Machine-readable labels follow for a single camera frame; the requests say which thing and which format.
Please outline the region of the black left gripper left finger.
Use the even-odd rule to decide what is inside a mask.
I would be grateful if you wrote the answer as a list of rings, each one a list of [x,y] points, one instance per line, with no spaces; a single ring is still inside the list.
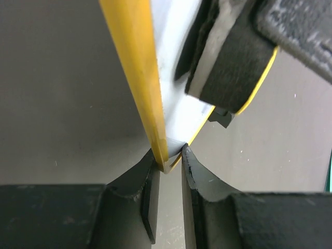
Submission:
[[[109,184],[1,186],[1,248],[151,248],[160,172],[151,151]]]

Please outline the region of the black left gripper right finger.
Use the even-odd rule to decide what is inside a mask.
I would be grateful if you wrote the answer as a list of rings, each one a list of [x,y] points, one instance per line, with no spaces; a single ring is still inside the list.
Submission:
[[[328,192],[242,192],[182,149],[187,248],[331,248]]]

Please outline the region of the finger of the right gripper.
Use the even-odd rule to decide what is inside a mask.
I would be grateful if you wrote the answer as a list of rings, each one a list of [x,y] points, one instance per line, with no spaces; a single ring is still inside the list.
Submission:
[[[264,1],[257,30],[331,82],[331,1]]]

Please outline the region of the yellow black whiteboard eraser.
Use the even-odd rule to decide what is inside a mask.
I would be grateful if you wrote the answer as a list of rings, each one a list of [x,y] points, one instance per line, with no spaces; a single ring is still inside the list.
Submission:
[[[240,114],[250,104],[276,56],[260,35],[255,14],[263,1],[200,1],[174,72],[185,93]]]

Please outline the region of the yellow framed whiteboard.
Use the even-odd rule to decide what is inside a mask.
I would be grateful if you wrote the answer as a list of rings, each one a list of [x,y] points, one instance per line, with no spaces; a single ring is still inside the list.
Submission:
[[[200,1],[100,1],[159,170],[169,173],[216,106],[174,72]]]

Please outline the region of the black whiteboard foot near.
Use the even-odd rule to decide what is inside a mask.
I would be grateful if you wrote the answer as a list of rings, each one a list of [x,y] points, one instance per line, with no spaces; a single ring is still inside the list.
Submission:
[[[212,113],[210,114],[208,121],[217,122],[224,128],[227,128],[231,121],[233,120],[235,114],[219,107],[215,107]]]

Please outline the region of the teal foam pad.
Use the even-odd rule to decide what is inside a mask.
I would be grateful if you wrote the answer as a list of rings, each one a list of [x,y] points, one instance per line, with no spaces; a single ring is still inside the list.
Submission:
[[[331,162],[332,162],[332,152],[330,153],[330,158],[328,161],[328,169],[325,180],[324,192],[331,192]]]

